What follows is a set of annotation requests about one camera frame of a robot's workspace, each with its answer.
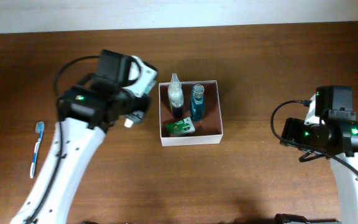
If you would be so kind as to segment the teal mouthwash bottle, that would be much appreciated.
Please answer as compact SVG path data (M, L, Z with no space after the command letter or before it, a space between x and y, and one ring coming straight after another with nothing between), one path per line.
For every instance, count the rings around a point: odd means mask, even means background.
M193 121L199 121L203 117L204 113L204 86L196 84L191 92L191 119Z

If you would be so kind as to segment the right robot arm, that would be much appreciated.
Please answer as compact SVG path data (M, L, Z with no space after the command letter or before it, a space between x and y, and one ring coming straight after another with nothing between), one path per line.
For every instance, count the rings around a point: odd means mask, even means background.
M358 223L358 120L352 88L321 86L308 100L305 119L287 118L280 144L304 154L300 162L325 158L333 172L341 208L341 223Z

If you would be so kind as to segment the blue white toothbrush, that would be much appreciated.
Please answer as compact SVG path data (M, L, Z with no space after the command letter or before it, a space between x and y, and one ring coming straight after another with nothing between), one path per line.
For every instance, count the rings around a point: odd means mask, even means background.
M34 155L32 158L32 163L30 166L30 178L33 179L35 176L35 168L36 168L36 164L37 164L37 155L38 155L38 151L39 151L39 147L40 147L40 143L42 142L42 138L43 138L43 134L45 131L45 123L43 121L39 121L36 123L35 125L35 132L39 135L37 141L35 142L35 146L34 146Z

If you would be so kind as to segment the green white toothpaste tube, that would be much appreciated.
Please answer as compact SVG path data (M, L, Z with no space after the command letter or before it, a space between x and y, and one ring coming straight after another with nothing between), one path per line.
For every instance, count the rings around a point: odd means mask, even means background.
M131 114L125 115L125 122L124 126L126 128L131 128L135 124L140 124L142 120L144 119L145 113L143 111L134 111Z

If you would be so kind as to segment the green soap packet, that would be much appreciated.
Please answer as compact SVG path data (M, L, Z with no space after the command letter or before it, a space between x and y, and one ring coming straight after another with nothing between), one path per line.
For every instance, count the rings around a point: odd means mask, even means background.
M196 129L190 117L183 118L166 125L167 132L170 136L180 137L187 134L193 134Z

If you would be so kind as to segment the white cardboard box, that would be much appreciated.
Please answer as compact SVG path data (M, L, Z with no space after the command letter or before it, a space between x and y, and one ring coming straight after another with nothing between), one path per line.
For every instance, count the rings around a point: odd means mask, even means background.
M163 146L186 146L197 144L218 144L223 137L223 122L219 102L219 89L216 80L182 82L184 96L183 117L191 116L191 92L193 86L204 86L204 113L199 121L194 121L195 132L186 136L174 137L166 129L166 125L177 121L173 117L168 100L168 83L158 84L160 139Z

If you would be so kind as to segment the clear bottle with purple liquid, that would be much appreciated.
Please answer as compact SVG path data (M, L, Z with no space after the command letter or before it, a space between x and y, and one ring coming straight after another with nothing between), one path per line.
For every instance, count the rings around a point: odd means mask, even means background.
M181 82L176 73L172 74L172 79L168 86L168 99L173 117L181 118L183 116L184 96Z

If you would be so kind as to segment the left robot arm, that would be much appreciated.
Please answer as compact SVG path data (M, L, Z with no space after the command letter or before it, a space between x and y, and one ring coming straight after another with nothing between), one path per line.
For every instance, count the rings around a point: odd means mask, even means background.
M12 223L66 223L83 174L108 130L145 118L158 70L135 55L102 50L96 71L56 99L57 122L40 174Z

